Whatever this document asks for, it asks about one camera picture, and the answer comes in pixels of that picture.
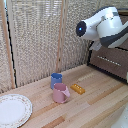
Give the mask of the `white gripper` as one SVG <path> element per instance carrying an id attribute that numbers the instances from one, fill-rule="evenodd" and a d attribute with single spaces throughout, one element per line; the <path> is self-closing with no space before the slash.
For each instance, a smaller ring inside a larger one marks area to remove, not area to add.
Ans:
<path id="1" fill-rule="evenodd" d="M 89 47 L 90 50 L 98 51 L 101 48 L 101 43 L 99 41 L 94 41 Z"/>

